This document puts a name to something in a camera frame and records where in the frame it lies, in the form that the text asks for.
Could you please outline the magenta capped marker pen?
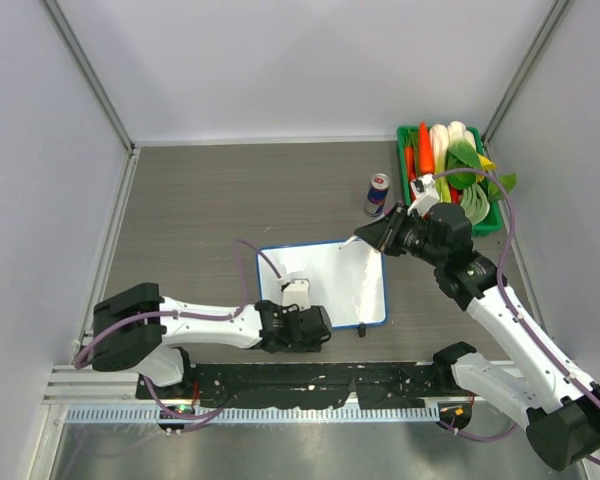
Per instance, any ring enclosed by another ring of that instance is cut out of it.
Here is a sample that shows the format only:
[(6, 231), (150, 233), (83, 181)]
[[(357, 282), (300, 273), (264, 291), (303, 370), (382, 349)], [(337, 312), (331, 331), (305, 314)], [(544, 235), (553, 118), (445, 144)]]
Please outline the magenta capped marker pen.
[(345, 248), (346, 246), (350, 245), (351, 243), (353, 243), (353, 242), (354, 242), (354, 241), (356, 241), (356, 240), (357, 240), (357, 236), (355, 236), (355, 235), (353, 235), (353, 236), (349, 237), (349, 238), (348, 238), (348, 239), (347, 239), (345, 242), (343, 242), (343, 243), (340, 245), (339, 249), (343, 249), (343, 248)]

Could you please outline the blue framed whiteboard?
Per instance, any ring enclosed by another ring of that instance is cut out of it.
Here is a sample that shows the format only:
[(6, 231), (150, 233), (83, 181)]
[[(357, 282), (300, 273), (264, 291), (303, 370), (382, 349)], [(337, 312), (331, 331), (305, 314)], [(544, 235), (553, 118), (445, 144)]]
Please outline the blue framed whiteboard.
[(268, 246), (256, 257), (260, 297), (280, 304), (281, 285), (305, 278), (313, 305), (323, 306), (335, 329), (376, 326), (388, 319), (384, 257), (361, 240), (343, 249), (346, 240)]

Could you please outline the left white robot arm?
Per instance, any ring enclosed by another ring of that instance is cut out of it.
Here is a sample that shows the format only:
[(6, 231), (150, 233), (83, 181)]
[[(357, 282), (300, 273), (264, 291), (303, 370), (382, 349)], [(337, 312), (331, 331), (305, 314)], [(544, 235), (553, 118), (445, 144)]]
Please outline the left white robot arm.
[(286, 286), (292, 301), (260, 300), (243, 307), (191, 304), (142, 283), (94, 307), (94, 370), (130, 370), (149, 378), (170, 398), (185, 397), (193, 385), (186, 369), (186, 344), (227, 345), (268, 353), (319, 352), (332, 335), (326, 309), (311, 305), (308, 282)]

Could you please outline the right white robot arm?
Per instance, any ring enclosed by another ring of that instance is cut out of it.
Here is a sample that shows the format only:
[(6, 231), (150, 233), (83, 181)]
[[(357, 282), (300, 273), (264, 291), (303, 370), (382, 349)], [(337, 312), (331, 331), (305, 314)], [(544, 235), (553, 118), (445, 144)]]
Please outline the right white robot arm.
[(600, 450), (600, 384), (552, 342), (496, 265), (475, 250), (460, 206), (437, 204), (419, 216), (396, 205), (354, 234), (386, 256), (410, 254), (433, 266), (440, 290), (489, 332), (521, 373), (515, 377), (458, 342), (434, 356), (437, 391), (462, 389), (491, 403), (554, 470)]

